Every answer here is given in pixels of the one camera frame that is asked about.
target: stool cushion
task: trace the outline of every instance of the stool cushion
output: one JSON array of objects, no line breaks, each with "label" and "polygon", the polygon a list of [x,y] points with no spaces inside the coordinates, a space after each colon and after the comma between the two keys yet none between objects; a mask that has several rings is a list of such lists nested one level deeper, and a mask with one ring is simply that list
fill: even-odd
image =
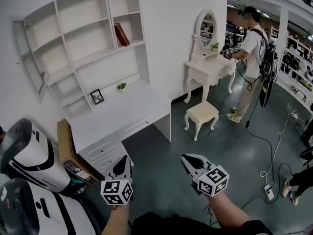
[{"label": "stool cushion", "polygon": [[208,118],[212,118],[219,113],[219,111],[208,101],[197,104],[188,109],[187,112],[199,122],[206,121]]}]

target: black picture frame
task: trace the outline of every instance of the black picture frame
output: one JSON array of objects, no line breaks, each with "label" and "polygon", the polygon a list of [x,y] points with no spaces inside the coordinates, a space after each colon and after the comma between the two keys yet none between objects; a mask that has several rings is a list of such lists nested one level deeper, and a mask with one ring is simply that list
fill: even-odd
[{"label": "black picture frame", "polygon": [[91,92],[90,95],[91,95],[92,100],[94,101],[95,105],[97,105],[97,104],[99,104],[99,103],[104,101],[104,98],[103,98],[103,96],[102,96],[102,94],[101,94],[99,89]]}]

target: white column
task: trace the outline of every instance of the white column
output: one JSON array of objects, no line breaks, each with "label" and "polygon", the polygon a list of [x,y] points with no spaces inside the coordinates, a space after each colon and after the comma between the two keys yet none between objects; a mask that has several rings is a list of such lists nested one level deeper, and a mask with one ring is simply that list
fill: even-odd
[{"label": "white column", "polygon": [[278,62],[277,62],[277,69],[280,68],[281,58],[284,53],[284,48],[286,46],[286,34],[287,34],[287,27],[288,27],[288,9],[283,6],[280,8],[280,22],[279,22],[279,33],[278,33],[278,40],[276,45],[276,52],[278,55]]}]

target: green plant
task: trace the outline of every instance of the green plant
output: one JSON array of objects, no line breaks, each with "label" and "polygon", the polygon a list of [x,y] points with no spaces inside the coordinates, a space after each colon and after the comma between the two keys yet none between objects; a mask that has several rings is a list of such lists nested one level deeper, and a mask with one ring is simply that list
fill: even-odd
[{"label": "green plant", "polygon": [[117,86],[117,89],[118,90],[122,90],[122,89],[124,89],[126,87],[126,83],[121,83],[121,84],[119,84],[118,86]]},{"label": "green plant", "polygon": [[214,49],[218,49],[219,48],[219,43],[216,43],[216,44],[214,44],[214,45],[212,45],[212,47],[214,48]]}]

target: glass cabinet door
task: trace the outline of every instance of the glass cabinet door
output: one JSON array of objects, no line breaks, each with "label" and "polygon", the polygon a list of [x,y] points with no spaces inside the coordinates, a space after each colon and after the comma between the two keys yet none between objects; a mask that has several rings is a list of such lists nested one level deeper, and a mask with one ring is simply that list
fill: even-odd
[{"label": "glass cabinet door", "polygon": [[15,37],[15,42],[17,49],[21,55],[21,62],[26,72],[27,77],[29,78],[32,86],[35,88],[35,91],[38,95],[37,98],[39,101],[42,100],[44,90],[46,89],[46,83],[44,80],[44,73],[40,72],[34,56],[29,47],[25,32],[24,21],[13,21],[13,33]]}]

